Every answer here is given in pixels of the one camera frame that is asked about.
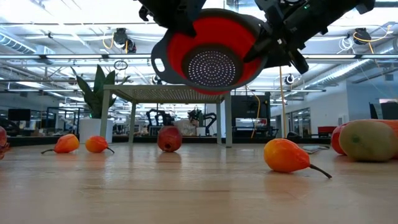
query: green leaf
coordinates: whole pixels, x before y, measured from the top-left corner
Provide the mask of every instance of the green leaf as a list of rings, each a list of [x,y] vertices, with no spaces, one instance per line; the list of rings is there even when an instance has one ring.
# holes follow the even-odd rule
[[[73,69],[72,66],[71,66],[70,68],[72,69],[73,74],[74,74],[75,76],[77,76],[77,73],[76,73],[75,69]]]
[[[93,118],[101,118],[102,102],[100,102],[94,94],[84,95],[84,99],[91,110]]]
[[[126,76],[126,77],[124,77],[123,79],[122,79],[122,82],[121,83],[119,83],[119,85],[123,85],[124,83],[126,83],[127,82],[127,80],[130,78],[131,76],[129,75],[129,76]]]
[[[106,76],[104,85],[114,85],[115,77],[116,77],[116,72],[113,70]]]
[[[97,65],[97,72],[95,74],[94,79],[94,93],[97,93],[100,89],[102,89],[105,81],[105,73],[102,70],[100,65]]]
[[[114,85],[114,79],[116,76],[116,72],[112,71],[106,76],[104,85]],[[95,93],[96,97],[102,102],[104,99],[104,86],[100,90]]]
[[[84,79],[82,79],[79,76],[76,76],[76,80],[77,80],[77,84],[79,85],[80,89],[83,91],[83,93],[85,95],[94,95],[90,86],[87,84],[86,81],[84,81]]]

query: potted plant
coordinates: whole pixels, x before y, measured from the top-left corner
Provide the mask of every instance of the potted plant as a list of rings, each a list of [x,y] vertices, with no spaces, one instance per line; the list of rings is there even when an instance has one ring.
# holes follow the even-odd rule
[[[91,111],[91,118],[83,118],[80,120],[79,140],[83,144],[89,139],[91,136],[99,136],[101,129],[101,115],[102,115],[102,105],[104,98],[104,85],[114,85],[116,72],[113,70],[107,76],[105,75],[102,68],[97,65],[97,71],[95,73],[94,79],[94,88],[91,89],[89,84],[80,76],[77,75],[76,71],[71,67],[73,74],[75,74],[77,79],[77,84],[83,92],[84,100]],[[125,83],[130,76],[123,78],[120,85]],[[116,99],[110,96],[108,108],[114,105]],[[106,126],[106,141],[112,142],[112,130],[113,130],[113,121],[108,120]]]

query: cable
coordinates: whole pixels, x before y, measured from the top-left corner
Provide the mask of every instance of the cable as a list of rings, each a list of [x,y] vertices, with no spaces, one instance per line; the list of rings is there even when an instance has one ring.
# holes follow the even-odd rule
[[[355,33],[353,34],[353,37],[354,37],[355,39],[357,39],[357,40],[360,40],[360,41],[366,42],[366,43],[376,42],[376,41],[379,41],[379,40],[382,40],[382,39],[386,38],[387,35],[389,34],[390,28],[391,28],[391,26],[388,26],[388,27],[387,27],[387,32],[386,32],[386,34],[384,35],[384,37],[380,37],[380,38],[378,38],[378,39],[376,39],[376,40],[363,40],[363,39],[357,38],[357,37],[355,36],[355,34],[357,34],[357,32],[355,32]]]
[[[368,44],[369,44],[369,48],[371,49],[372,54],[374,54],[374,50],[373,50],[372,44],[370,42]]]
[[[369,44],[369,48],[371,49],[372,54],[374,54],[374,50],[373,50],[372,44],[371,44],[371,43],[368,43],[368,44]],[[382,75],[382,76],[385,76],[385,74],[384,74],[382,68],[380,67],[380,65],[379,65],[379,63],[377,62],[376,59],[374,59],[374,63],[376,63],[377,67],[381,70],[381,75]],[[386,79],[384,79],[384,84],[388,87],[388,89],[389,89],[389,91],[390,91],[390,93],[391,93],[391,96],[392,96],[393,98],[395,98],[395,95],[396,95],[396,94],[394,93],[394,90],[391,88],[390,84],[389,84],[389,83],[386,83]]]
[[[105,39],[102,39],[102,43],[103,43],[103,45],[104,45],[105,48],[111,49],[111,48],[113,47],[113,37],[114,37],[114,32],[112,33],[112,39],[111,39],[111,46],[110,46],[110,47],[108,47],[108,46],[105,44]]]
[[[353,45],[354,45],[354,40],[351,38],[345,37],[340,39],[338,42],[338,46],[340,47],[341,50],[337,52],[337,54],[340,54],[343,51],[350,50],[353,47]]]
[[[245,85],[245,87],[246,87],[246,92],[249,90],[249,91],[254,95],[254,97],[257,98],[257,101],[258,101],[258,103],[259,103],[259,106],[257,107],[257,118],[256,118],[256,122],[255,122],[254,125],[253,125],[253,132],[251,133],[251,137],[250,137],[250,138],[252,139],[253,136],[254,136],[254,133],[256,132],[257,120],[259,119],[259,116],[260,116],[261,101],[260,101],[260,98],[259,98],[253,91],[251,91],[247,85]]]
[[[374,54],[373,51],[373,47],[372,45],[369,43],[369,47],[371,48],[371,52]],[[366,75],[365,71],[363,70],[362,66],[359,66],[359,68],[362,71],[362,74],[365,76],[365,78],[371,83],[371,85],[384,97],[389,97],[387,94],[385,94],[383,91],[381,91],[373,82],[372,80]]]
[[[284,119],[284,138],[287,137],[286,135],[286,114],[285,114],[285,96],[284,96],[284,86],[282,84],[282,67],[279,67],[279,82],[280,82],[280,95],[282,97],[282,117]]]

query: yellow cable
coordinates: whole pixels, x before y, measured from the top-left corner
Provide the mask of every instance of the yellow cable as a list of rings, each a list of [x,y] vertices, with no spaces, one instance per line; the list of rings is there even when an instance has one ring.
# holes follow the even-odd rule
[[[279,67],[279,83],[280,83],[280,95],[282,97],[282,117],[284,119],[284,138],[287,138],[286,135],[286,114],[285,114],[285,95],[284,95],[284,86],[282,84],[282,67]]]
[[[362,41],[362,42],[371,43],[371,42],[376,42],[376,41],[379,41],[379,40],[382,40],[382,39],[386,38],[389,31],[390,31],[390,26],[387,27],[387,32],[386,32],[386,34],[384,35],[384,37],[380,37],[380,38],[378,38],[378,39],[376,39],[376,40],[363,40],[363,39],[357,38],[357,37],[355,36],[355,34],[357,34],[357,32],[354,33],[353,37],[354,37],[355,39],[357,39],[357,40]]]
[[[374,54],[372,44],[371,43],[368,43],[368,44],[369,44],[369,48],[371,49],[372,54]]]
[[[112,39],[111,39],[111,46],[110,46],[110,47],[108,47],[108,46],[105,44],[105,39],[102,39],[102,43],[103,43],[103,45],[104,45],[105,48],[111,49],[111,48],[113,47],[113,36],[114,36],[114,32],[112,33]]]
[[[257,118],[256,118],[256,122],[254,123],[253,132],[251,133],[251,139],[252,139],[253,136],[254,136],[254,133],[256,132],[257,120],[259,119],[259,116],[260,116],[261,101],[260,101],[260,98],[259,98],[253,91],[251,91],[247,85],[246,85],[245,87],[246,87],[246,91],[249,90],[249,91],[254,95],[254,97],[257,98],[257,101],[258,101],[258,103],[259,103],[259,106],[257,107]]]

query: red apple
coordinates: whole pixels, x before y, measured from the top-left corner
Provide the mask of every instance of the red apple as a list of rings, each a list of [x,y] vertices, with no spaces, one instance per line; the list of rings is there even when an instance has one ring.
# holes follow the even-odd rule
[[[340,137],[340,132],[343,130],[343,128],[347,125],[348,123],[342,124],[338,126],[333,133],[331,134],[331,146],[332,148],[341,155],[346,155],[346,153],[343,151],[343,149],[340,146],[340,143],[338,142],[338,138]]]
[[[0,126],[0,147],[4,147],[7,144],[7,132]]]
[[[174,152],[180,149],[182,135],[174,126],[164,126],[157,135],[157,145],[165,152]]]

